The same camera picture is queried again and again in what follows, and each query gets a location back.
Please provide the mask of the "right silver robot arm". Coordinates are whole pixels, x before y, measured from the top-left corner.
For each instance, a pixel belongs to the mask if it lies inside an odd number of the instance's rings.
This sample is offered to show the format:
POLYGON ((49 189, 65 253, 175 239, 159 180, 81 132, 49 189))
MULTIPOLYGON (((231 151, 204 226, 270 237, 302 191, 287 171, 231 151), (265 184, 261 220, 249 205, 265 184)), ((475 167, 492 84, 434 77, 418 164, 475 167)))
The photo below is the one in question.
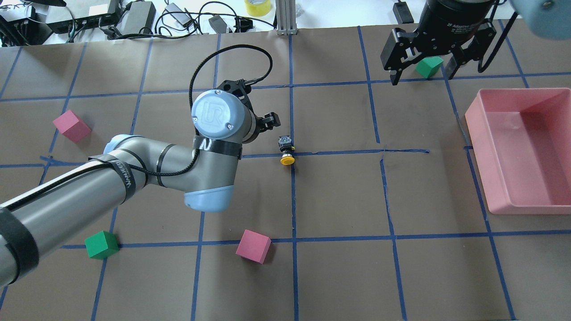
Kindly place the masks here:
POLYGON ((568 0, 512 0, 514 12, 498 41, 493 26, 497 0, 427 0, 415 31, 395 28, 385 43, 380 61, 389 71, 392 85, 402 71, 424 58, 451 55, 445 67, 447 79, 469 61, 478 62, 483 73, 494 60, 515 20, 520 16, 536 36, 570 38, 571 5, 568 0))

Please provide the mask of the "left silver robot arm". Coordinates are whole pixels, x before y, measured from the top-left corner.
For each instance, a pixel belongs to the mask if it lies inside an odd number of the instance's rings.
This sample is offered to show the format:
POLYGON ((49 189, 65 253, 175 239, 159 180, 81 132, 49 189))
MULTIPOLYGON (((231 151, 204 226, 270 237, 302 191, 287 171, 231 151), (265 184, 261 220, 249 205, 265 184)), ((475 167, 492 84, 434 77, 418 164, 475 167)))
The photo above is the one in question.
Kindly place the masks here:
POLYGON ((244 144, 280 126, 257 116, 246 94, 221 89, 200 94, 191 107, 197 133, 191 148, 121 134, 103 154, 1 204, 1 286, 39 262, 99 217, 149 184, 181 191, 191 209, 228 208, 244 144))

